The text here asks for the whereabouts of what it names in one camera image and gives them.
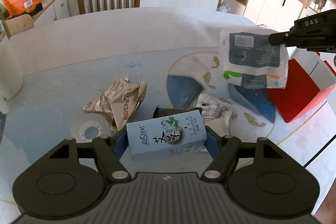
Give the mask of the light blue herbal box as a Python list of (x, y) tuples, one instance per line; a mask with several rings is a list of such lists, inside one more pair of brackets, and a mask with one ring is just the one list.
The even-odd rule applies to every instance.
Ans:
[(198, 152), (207, 132), (198, 110), (126, 125), (133, 160), (143, 161)]

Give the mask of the clear tape roll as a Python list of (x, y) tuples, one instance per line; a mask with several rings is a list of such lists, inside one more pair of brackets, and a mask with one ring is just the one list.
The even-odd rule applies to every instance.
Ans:
[(71, 136), (78, 143), (89, 143), (100, 136), (111, 136), (112, 132), (108, 121), (99, 114), (84, 113), (75, 116), (69, 122)]

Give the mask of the white tissue pack dark label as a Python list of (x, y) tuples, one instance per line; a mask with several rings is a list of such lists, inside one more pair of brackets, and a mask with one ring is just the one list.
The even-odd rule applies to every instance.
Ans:
[(286, 87), (289, 55), (284, 44), (269, 42), (275, 32), (258, 26), (221, 30), (219, 61), (229, 84), (245, 89)]

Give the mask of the silver snack wrapper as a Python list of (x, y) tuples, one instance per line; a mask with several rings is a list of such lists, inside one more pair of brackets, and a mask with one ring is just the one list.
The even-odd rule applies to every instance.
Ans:
[(110, 121), (112, 131), (121, 130), (144, 101), (147, 83), (134, 83), (129, 77), (117, 79), (98, 98), (83, 107), (89, 113), (97, 113)]

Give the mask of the crumpled printed paper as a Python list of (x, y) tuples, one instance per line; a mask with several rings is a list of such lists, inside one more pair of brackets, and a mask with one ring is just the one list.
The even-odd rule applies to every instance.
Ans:
[(201, 116), (205, 123), (220, 119), (225, 125), (229, 125), (230, 119), (235, 113), (231, 104), (217, 100), (205, 93), (198, 96), (197, 107), (202, 109)]

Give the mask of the red and white cardboard box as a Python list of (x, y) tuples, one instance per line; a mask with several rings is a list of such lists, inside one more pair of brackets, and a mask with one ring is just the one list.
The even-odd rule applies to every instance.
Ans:
[(325, 59), (334, 56), (296, 50), (288, 61), (286, 86), (266, 90), (286, 123), (310, 111), (335, 88), (335, 66)]

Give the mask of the white drawer cabinet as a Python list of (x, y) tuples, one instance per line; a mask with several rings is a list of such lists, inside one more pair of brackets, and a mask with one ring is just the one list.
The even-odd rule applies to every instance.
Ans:
[(33, 16), (35, 27), (70, 16), (67, 0), (42, 0), (42, 6), (42, 11)]

